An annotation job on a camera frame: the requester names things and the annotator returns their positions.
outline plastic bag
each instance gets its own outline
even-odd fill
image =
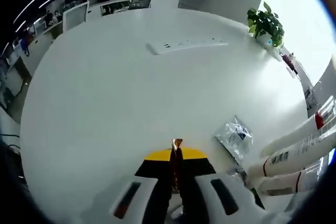
[[[239,165],[253,144],[251,130],[236,115],[217,130],[215,137]]]

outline power strip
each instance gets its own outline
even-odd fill
[[[189,39],[173,42],[151,42],[148,47],[156,55],[198,47],[226,46],[228,43],[218,38]]]

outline white round table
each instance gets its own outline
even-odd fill
[[[223,172],[233,161],[214,132],[235,114],[254,134],[244,168],[266,143],[307,119],[299,80],[246,30],[208,13],[144,9],[58,37],[35,72],[21,123],[23,168],[41,210],[56,222],[98,223],[117,184],[174,137]],[[146,46],[199,36],[228,45],[163,55]],[[263,199],[266,208],[279,210],[281,199],[283,207],[290,199],[277,198]]]

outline yellow object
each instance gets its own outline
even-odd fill
[[[181,147],[183,159],[198,159],[198,158],[207,158],[207,156],[197,150],[197,149],[192,149],[188,147]],[[158,152],[152,152],[149,154],[145,160],[152,160],[152,161],[169,161],[170,160],[170,154],[172,152],[172,149],[166,149],[166,150],[161,150]]]

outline potted plant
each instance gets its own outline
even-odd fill
[[[278,14],[272,13],[271,8],[264,2],[265,12],[250,8],[247,12],[249,33],[266,49],[282,47],[284,31],[278,20]]]

